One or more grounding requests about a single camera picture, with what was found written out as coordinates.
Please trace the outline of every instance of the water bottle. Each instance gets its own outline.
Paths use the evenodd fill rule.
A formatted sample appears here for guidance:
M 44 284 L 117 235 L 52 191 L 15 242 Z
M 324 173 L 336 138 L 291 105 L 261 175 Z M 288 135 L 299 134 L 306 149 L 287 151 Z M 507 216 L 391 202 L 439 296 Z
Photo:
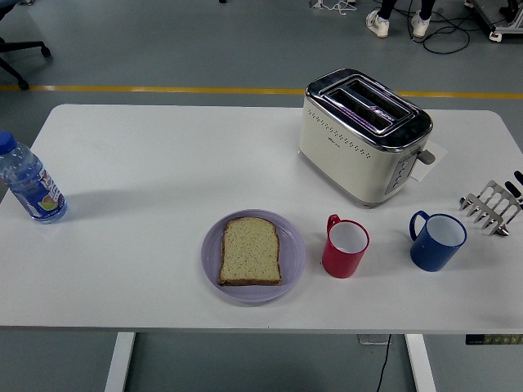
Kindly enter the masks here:
M 0 131 L 0 177 L 35 221 L 52 223 L 65 214 L 64 195 L 40 159 L 7 131 Z

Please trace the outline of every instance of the floor stripe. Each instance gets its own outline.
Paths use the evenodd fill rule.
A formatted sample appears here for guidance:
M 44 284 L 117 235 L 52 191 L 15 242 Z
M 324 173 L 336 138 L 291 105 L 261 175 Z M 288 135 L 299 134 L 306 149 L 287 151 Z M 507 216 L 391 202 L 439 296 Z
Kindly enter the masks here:
M 19 91 L 18 86 L 0 86 L 0 91 Z M 31 91 L 72 92 L 156 92 L 190 94 L 258 94 L 302 96 L 302 88 L 242 88 L 242 87 L 147 87 L 147 86 L 31 86 Z M 485 100 L 523 100 L 521 93 L 499 92 L 445 92 L 445 91 L 397 91 L 401 96 L 421 98 L 462 98 Z

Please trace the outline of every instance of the table leg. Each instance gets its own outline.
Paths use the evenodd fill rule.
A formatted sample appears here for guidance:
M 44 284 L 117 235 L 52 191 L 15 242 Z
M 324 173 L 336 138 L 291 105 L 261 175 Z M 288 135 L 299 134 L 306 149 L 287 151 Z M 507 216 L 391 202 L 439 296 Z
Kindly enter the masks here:
M 423 335 L 406 334 L 405 341 L 409 350 L 410 367 L 412 368 L 416 391 L 436 392 Z
M 113 359 L 105 384 L 105 392 L 123 392 L 131 362 L 135 332 L 119 332 L 114 344 Z

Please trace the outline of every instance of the toaster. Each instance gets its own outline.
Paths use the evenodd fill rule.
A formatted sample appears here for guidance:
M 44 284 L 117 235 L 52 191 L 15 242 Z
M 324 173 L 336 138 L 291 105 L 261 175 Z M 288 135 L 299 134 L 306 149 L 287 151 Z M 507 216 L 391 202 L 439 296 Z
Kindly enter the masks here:
M 307 86 L 301 152 L 366 207 L 402 189 L 423 151 L 432 120 L 416 105 L 353 69 L 339 69 Z

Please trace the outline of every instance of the vent holes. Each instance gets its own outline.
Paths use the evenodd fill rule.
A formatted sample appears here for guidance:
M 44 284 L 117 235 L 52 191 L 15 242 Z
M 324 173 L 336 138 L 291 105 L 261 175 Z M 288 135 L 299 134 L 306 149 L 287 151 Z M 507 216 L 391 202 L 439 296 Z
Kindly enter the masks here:
M 311 109 L 309 109 L 308 114 L 316 120 L 318 124 L 320 124 L 322 127 L 325 128 L 326 131 L 328 131 L 330 134 L 334 135 L 334 137 L 337 137 L 341 142 L 343 142 L 347 147 L 353 149 L 356 153 L 360 153 L 361 157 L 365 157 L 366 159 L 371 158 L 370 153 L 366 153 L 364 149 L 360 148 L 357 144 L 355 144 L 352 141 L 349 141 L 346 137 L 343 137 L 343 134 L 335 131 L 334 128 L 329 126 L 326 121 L 324 121 L 319 115 L 315 114 Z

